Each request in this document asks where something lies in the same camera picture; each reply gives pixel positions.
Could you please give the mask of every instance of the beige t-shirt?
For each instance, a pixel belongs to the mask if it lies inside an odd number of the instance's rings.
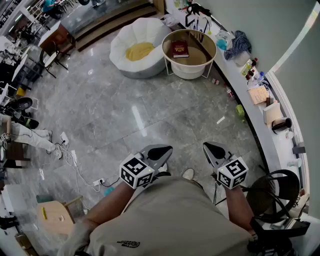
[[[93,231],[75,224],[58,256],[246,256],[249,239],[194,181],[164,176],[136,191],[119,217]]]

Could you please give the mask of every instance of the desk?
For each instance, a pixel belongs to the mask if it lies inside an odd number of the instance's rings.
[[[172,6],[171,8],[167,8],[167,11],[173,14],[174,17],[179,20],[179,22],[183,26],[185,25],[185,13]],[[212,34],[209,36],[216,43],[217,39],[215,35],[220,30],[220,28],[214,22],[211,23],[210,27]],[[280,169],[287,169],[294,172],[300,179],[299,168],[295,166],[287,166],[287,163],[289,161],[296,159],[296,156],[292,153],[292,148],[294,146],[293,141],[285,139],[284,133],[279,135],[273,133],[273,131],[271,130],[271,125],[266,125],[264,123],[263,109],[266,104],[253,104],[252,99],[247,92],[247,81],[241,74],[241,70],[243,67],[237,66],[233,60],[226,60],[224,57],[224,50],[221,50],[218,47],[216,50],[214,62],[234,89],[247,115],[249,116],[261,144],[269,171],[274,172]]]
[[[8,143],[7,149],[2,151],[0,150],[1,160],[0,167],[1,168],[16,168],[22,169],[23,166],[19,165],[21,161],[30,161],[30,158],[25,158],[23,144],[19,142],[12,141]]]
[[[68,39],[68,31],[67,29],[61,24],[61,21],[58,21],[49,31],[47,31],[40,39],[38,44],[45,52],[51,55],[51,50],[48,45],[53,41],[55,45],[61,45],[66,41],[69,42]]]

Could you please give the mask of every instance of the white cable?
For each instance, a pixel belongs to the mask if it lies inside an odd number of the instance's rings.
[[[60,148],[60,150],[61,150],[61,152],[64,153],[64,160],[65,160],[65,162],[66,162],[69,166],[71,166],[71,167],[74,169],[74,171],[75,171],[75,180],[76,180],[76,187],[77,187],[77,189],[78,189],[78,194],[80,195],[80,188],[79,188],[79,184],[78,184],[78,175],[80,176],[80,178],[82,179],[83,183],[84,183],[86,186],[91,187],[95,192],[100,192],[100,190],[101,190],[100,184],[99,184],[98,190],[96,190],[96,189],[94,188],[95,185],[90,185],[90,184],[88,184],[88,183],[86,182],[86,180],[81,176],[80,170],[79,170],[79,166],[78,166],[77,162],[75,161],[74,156],[68,151],[68,146],[66,147],[66,145],[63,144],[63,143],[62,143],[62,145],[56,143],[56,145],[58,145],[59,148]],[[82,202],[82,204],[83,204],[83,206],[84,206],[85,208],[87,208],[88,210],[90,210],[90,208],[88,208],[88,207],[86,206],[86,204],[85,204],[82,200],[81,200],[81,202]]]

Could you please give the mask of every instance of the sneaker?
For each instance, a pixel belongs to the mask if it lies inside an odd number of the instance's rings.
[[[167,172],[168,171],[168,165],[167,163],[165,163],[163,166],[161,166],[159,168],[159,173],[162,173],[162,172]]]
[[[192,180],[193,177],[194,177],[194,174],[195,174],[194,169],[189,168],[186,171],[184,171],[182,177],[187,179],[187,180]]]
[[[53,151],[53,154],[58,158],[62,158],[62,152],[59,145],[55,145],[55,150]]]
[[[105,2],[105,0],[102,0],[101,2],[98,2],[98,3],[96,4],[96,6],[98,7],[98,6],[102,5],[104,2]]]
[[[48,132],[49,132],[49,141],[52,143],[52,133],[53,132],[52,132],[52,130],[49,130]]]

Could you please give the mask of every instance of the blue cloth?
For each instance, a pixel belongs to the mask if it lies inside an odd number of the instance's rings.
[[[237,56],[244,51],[251,53],[251,43],[249,42],[246,34],[240,30],[237,30],[234,33],[234,36],[235,38],[232,39],[232,48],[224,52],[224,58],[226,60],[229,60],[233,56]]]
[[[45,0],[44,5],[43,5],[43,12],[45,13],[47,11],[50,11],[53,8],[53,6],[51,6],[51,5],[53,5],[54,3],[55,3],[55,0]]]

